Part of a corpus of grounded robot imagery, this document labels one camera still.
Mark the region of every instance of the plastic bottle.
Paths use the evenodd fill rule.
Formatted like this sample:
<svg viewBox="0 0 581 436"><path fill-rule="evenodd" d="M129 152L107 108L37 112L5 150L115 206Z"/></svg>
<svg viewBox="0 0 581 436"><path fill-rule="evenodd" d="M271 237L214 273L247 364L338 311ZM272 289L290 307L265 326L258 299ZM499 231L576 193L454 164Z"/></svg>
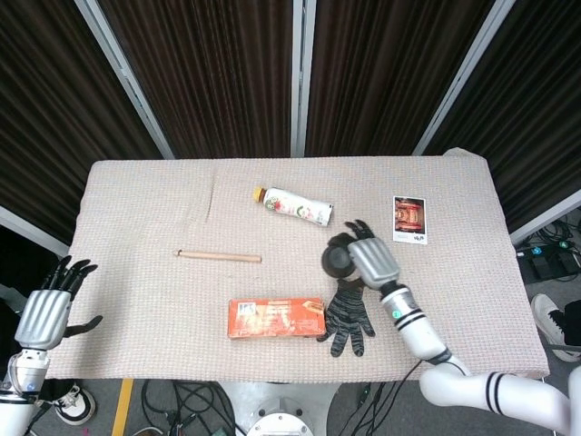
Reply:
<svg viewBox="0 0 581 436"><path fill-rule="evenodd" d="M256 203L263 203L267 209L277 213L298 216L303 220L319 225L329 224L333 205L316 200L308 200L295 193L279 188L254 188L252 198Z"/></svg>

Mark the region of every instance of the knit glove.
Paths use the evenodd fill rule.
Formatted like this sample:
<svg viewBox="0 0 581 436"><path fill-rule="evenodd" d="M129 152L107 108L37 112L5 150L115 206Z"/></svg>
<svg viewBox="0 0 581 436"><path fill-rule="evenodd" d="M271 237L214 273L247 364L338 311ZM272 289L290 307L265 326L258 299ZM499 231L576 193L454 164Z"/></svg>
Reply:
<svg viewBox="0 0 581 436"><path fill-rule="evenodd" d="M330 355L339 357L345 349L347 339L351 336L351 346L356 356L362 356L365 351L361 328L370 337L375 336L375 331L369 322L365 311L365 305L361 297L363 289L352 287L348 282L338 280L339 287L325 311L325 324L327 332L317 338L317 341L327 341L334 333L335 339L330 347Z"/></svg>

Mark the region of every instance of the robotic arm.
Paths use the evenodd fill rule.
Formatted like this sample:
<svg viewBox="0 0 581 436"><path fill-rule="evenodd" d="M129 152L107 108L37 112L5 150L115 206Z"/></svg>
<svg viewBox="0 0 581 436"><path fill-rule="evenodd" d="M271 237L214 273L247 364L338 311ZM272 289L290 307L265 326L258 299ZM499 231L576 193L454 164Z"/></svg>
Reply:
<svg viewBox="0 0 581 436"><path fill-rule="evenodd" d="M15 335L23 349L10 358L7 375L0 384L0 436L25 434L37 410L35 404L50 363L47 351L63 338L89 332L103 318L95 316L87 324L66 326L84 278L97 268L85 260L67 270L70 261L71 256L64 257L41 289L28 298Z"/></svg>
<svg viewBox="0 0 581 436"><path fill-rule="evenodd" d="M346 225L356 238L341 233L330 243L343 246L363 282L381 293L381 304L411 353L434 365L419 379L428 401L438 406L476 407L565 435L581 435L581 367L569 378L571 401L540 381L498 372L472 375L439 338L411 290L398 283L399 267L387 245L363 221Z"/></svg>

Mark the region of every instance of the yellow bottle cap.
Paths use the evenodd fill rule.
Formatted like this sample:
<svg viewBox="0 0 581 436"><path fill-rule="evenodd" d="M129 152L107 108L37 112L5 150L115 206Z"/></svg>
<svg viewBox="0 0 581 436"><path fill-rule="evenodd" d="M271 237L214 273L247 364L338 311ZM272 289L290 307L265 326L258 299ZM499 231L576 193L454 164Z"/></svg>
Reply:
<svg viewBox="0 0 581 436"><path fill-rule="evenodd" d="M264 188L262 188L260 186L257 186L257 187L254 188L254 191L252 192L252 198L254 199L254 201L256 203L260 203L261 202L261 193L262 193L262 190L263 189Z"/></svg>

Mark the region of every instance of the beige tablecloth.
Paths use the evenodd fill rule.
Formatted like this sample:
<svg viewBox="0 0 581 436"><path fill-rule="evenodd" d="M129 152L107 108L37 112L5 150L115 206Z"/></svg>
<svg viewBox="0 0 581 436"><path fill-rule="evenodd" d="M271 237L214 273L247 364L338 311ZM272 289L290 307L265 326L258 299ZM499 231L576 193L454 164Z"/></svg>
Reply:
<svg viewBox="0 0 581 436"><path fill-rule="evenodd" d="M267 211L252 201L257 185L333 203L330 226ZM428 245L392 241L393 195L427 200ZM356 218L387 242L400 281L473 372L548 373L487 163L459 154L96 163L70 253L99 269L74 301L70 323L104 319L51 352L49 376L401 379L414 358L372 291L364 301L377 337L365 338L360 358L349 344L333 358L330 341L226 336L232 298L328 303L336 286L320 255ZM255 253L263 262L188 260L173 257L177 249Z"/></svg>

